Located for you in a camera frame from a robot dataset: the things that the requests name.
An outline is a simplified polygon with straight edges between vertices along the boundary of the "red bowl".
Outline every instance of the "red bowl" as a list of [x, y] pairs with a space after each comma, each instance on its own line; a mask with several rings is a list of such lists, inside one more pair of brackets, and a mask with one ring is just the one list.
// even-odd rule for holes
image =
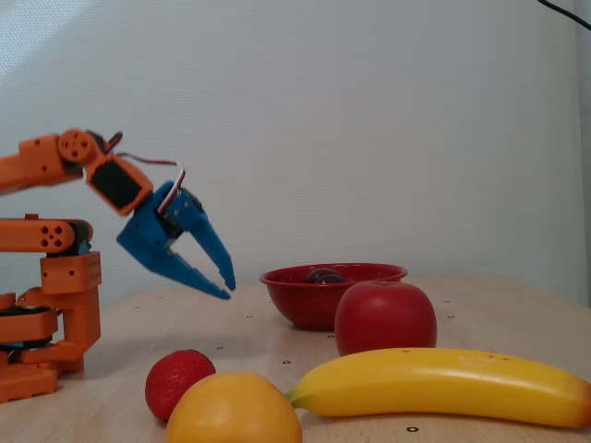
[[[313, 284], [304, 279], [314, 269], [339, 272], [345, 283]], [[336, 307], [344, 292], [360, 281], [400, 281], [405, 268], [377, 263], [323, 263], [272, 270], [260, 276], [275, 307], [294, 325], [303, 329], [334, 330]]]

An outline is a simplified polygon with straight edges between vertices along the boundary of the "black cable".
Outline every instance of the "black cable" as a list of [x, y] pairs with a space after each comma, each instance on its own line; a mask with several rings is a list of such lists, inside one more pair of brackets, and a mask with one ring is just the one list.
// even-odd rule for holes
[[562, 9], [560, 6], [556, 6], [554, 4], [552, 4], [551, 2], [548, 2], [546, 0], [537, 0], [539, 3], [541, 3], [544, 6], [549, 7], [550, 9], [555, 10], [556, 12], [560, 12], [561, 14], [563, 14], [564, 16], [576, 21], [579, 25], [584, 26], [585, 28], [587, 28], [588, 30], [591, 30], [591, 25], [589, 23], [587, 23], [586, 21], [584, 21], [582, 18], [576, 16], [575, 14], [573, 14], [572, 12], [567, 11], [566, 9]]

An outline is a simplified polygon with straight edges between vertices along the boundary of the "plastic fruit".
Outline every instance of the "plastic fruit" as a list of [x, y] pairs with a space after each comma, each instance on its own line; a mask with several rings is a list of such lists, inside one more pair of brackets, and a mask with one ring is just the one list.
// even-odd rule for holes
[[211, 374], [215, 374], [215, 367], [202, 353], [188, 350], [166, 355], [146, 378], [148, 408], [156, 418], [168, 420], [187, 389]]
[[437, 319], [427, 295], [412, 284], [363, 281], [343, 294], [334, 334], [340, 355], [437, 344]]
[[315, 281], [316, 284], [345, 283], [346, 280], [339, 274], [320, 275]]
[[336, 270], [332, 270], [332, 269], [328, 269], [328, 268], [318, 268], [318, 269], [312, 270], [306, 276], [305, 282], [306, 283], [315, 283], [316, 279], [318, 277], [321, 277], [322, 275], [330, 275], [330, 274], [341, 275]]
[[324, 416], [451, 413], [591, 427], [591, 384], [556, 367], [461, 349], [385, 349], [337, 358], [287, 394]]
[[289, 400], [266, 378], [230, 372], [204, 378], [176, 405], [167, 443], [302, 443]]

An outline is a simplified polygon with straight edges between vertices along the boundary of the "red apple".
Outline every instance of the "red apple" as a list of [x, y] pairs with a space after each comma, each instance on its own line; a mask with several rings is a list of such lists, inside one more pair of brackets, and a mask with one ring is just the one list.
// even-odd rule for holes
[[388, 348], [434, 348], [437, 319], [427, 295], [399, 281], [363, 281], [341, 298], [334, 325], [340, 355]]

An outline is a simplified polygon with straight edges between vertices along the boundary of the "wire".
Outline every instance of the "wire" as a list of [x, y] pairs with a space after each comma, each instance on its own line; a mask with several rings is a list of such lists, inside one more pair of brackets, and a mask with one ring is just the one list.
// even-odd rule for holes
[[179, 162], [172, 161], [172, 160], [146, 159], [146, 158], [134, 155], [134, 154], [130, 154], [129, 152], [121, 152], [117, 155], [119, 157], [129, 157], [130, 159], [133, 159], [135, 161], [142, 162], [142, 163], [160, 164], [160, 165], [163, 164], [163, 165], [168, 165], [168, 166], [178, 166], [180, 168], [181, 172], [178, 175], [178, 177], [176, 178], [175, 183], [173, 184], [173, 187], [171, 187], [170, 191], [168, 191], [168, 194], [166, 194], [166, 197], [164, 198], [163, 202], [160, 204], [160, 206], [157, 209], [159, 214], [161, 214], [161, 215], [164, 214], [164, 211], [166, 210], [166, 208], [168, 208], [168, 205], [170, 205], [171, 201], [173, 201], [173, 199], [175, 198], [176, 193], [181, 188], [181, 184], [183, 183], [183, 180], [185, 179], [185, 175], [187, 174], [187, 172], [185, 171], [185, 168], [183, 168]]
[[123, 132], [121, 132], [121, 131], [116, 132], [115, 135], [112, 136], [111, 139], [109, 140], [109, 149], [106, 152], [112, 151], [113, 148], [119, 144], [119, 142], [122, 140], [122, 138], [123, 138]]
[[556, 12], [560, 12], [561, 14], [563, 14], [564, 16], [570, 18], [571, 20], [576, 21], [579, 25], [587, 28], [588, 30], [591, 30], [591, 25], [589, 23], [587, 23], [586, 21], [584, 21], [582, 18], [576, 16], [575, 14], [573, 14], [572, 12], [567, 11], [566, 9], [562, 9], [560, 6], [556, 6], [554, 4], [552, 4], [551, 2], [548, 2], [546, 0], [537, 0], [539, 3], [541, 3], [544, 6], [549, 7], [550, 9], [555, 10]]

